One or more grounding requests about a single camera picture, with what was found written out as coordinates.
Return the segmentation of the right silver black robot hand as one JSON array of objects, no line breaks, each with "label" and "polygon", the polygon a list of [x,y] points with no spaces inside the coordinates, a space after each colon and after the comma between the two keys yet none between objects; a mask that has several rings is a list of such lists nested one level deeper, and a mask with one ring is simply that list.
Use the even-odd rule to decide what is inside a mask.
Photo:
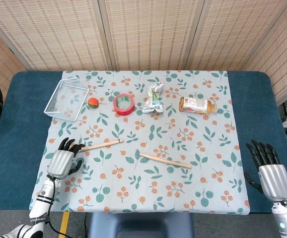
[{"label": "right silver black robot hand", "polygon": [[252,140],[251,144],[247,143],[246,147],[250,151],[260,180],[260,183],[256,183],[248,172],[244,172],[248,184],[271,202],[287,201],[287,171],[280,163],[274,147],[255,140]]}]

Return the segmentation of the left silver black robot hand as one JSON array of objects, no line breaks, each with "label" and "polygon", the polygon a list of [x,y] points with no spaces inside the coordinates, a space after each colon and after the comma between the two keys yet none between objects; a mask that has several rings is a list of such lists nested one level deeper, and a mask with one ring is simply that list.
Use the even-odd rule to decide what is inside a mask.
[{"label": "left silver black robot hand", "polygon": [[74,168],[72,168],[72,161],[85,145],[72,145],[74,141],[75,139],[69,139],[66,137],[54,152],[47,169],[47,177],[50,180],[65,179],[67,176],[77,173],[80,169],[82,161],[79,160]]}]

